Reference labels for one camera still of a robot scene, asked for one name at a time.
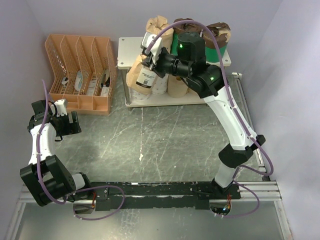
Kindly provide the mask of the white red-dotted paper roll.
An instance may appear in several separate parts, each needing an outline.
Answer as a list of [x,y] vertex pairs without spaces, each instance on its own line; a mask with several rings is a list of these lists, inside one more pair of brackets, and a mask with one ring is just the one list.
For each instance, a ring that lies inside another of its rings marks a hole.
[[153,95],[163,95],[167,92],[168,89],[168,77],[169,75],[166,74],[164,77],[157,77],[155,84],[151,90]]

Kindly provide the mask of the beige paper towel roll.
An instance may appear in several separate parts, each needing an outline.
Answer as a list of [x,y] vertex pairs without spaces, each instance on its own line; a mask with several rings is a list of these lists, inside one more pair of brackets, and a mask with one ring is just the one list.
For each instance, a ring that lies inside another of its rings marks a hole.
[[172,98],[182,98],[188,92],[188,86],[178,76],[168,76],[167,93]]

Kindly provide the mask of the brown roll with label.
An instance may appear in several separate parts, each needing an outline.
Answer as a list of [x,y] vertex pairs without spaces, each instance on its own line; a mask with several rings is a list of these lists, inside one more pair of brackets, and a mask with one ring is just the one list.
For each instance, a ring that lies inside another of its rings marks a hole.
[[146,56],[139,54],[126,75],[126,84],[129,88],[145,96],[152,92],[152,88],[158,78],[155,72],[144,66]]

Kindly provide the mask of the green paper roll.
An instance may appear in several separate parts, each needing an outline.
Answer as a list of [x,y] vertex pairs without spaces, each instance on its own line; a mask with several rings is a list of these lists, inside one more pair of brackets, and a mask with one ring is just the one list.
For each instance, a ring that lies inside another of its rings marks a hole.
[[185,55],[188,50],[200,49],[204,53],[205,40],[200,36],[201,26],[193,22],[191,18],[177,18],[173,27],[173,39],[171,54],[175,56]]

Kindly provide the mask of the brown paper roll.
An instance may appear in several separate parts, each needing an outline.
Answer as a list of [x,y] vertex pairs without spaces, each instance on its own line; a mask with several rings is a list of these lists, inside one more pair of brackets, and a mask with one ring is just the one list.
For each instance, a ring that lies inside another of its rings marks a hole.
[[[168,19],[158,15],[157,17],[150,18],[145,26],[145,31],[151,34],[158,35],[163,29],[168,27],[170,24],[168,23]],[[165,33],[161,35],[162,44],[166,48],[166,50],[171,52],[171,45],[173,42],[173,34],[174,29],[170,28]]]

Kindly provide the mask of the plain white paper roll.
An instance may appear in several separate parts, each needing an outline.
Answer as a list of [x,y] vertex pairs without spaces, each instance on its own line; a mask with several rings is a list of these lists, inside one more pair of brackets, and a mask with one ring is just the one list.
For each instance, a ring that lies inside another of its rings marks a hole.
[[129,94],[132,101],[138,101],[138,102],[146,101],[151,95],[151,93],[142,94],[132,88],[129,88]]

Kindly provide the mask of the brown-topped green roll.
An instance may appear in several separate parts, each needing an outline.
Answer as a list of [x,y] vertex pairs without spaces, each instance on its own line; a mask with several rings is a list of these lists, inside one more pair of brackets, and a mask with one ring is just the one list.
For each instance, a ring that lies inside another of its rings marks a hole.
[[[231,38],[231,29],[229,25],[225,22],[217,22],[217,23],[208,25],[207,28],[213,34],[217,42],[220,54],[221,56],[223,56],[226,51],[228,42]],[[218,57],[218,53],[214,45],[214,42],[211,38],[211,35],[206,30],[203,30],[202,38],[205,40],[206,60],[210,63],[219,62],[220,60]]]

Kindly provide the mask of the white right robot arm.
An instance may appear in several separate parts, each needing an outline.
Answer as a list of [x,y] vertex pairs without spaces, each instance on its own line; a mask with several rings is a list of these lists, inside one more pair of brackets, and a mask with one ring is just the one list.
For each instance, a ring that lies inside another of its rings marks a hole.
[[145,34],[141,48],[146,58],[142,64],[159,77],[169,74],[182,78],[212,109],[228,136],[229,144],[218,154],[221,164],[212,181],[213,195],[223,199],[230,192],[237,167],[251,158],[266,139],[252,130],[241,112],[235,113],[238,106],[231,89],[223,79],[221,68],[207,63],[205,40],[198,33],[179,34],[176,55],[167,51],[160,38],[147,51],[155,38],[154,34]]

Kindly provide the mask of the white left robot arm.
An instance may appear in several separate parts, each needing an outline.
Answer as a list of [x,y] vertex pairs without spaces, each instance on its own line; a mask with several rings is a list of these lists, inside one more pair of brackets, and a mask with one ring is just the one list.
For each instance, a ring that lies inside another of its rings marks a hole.
[[25,186],[41,207],[52,202],[48,195],[70,202],[89,199],[94,188],[88,177],[82,172],[71,174],[56,156],[56,142],[82,131],[77,113],[67,112],[65,98],[54,102],[39,100],[31,106],[34,115],[27,130],[32,136],[32,153],[28,165],[20,169]]

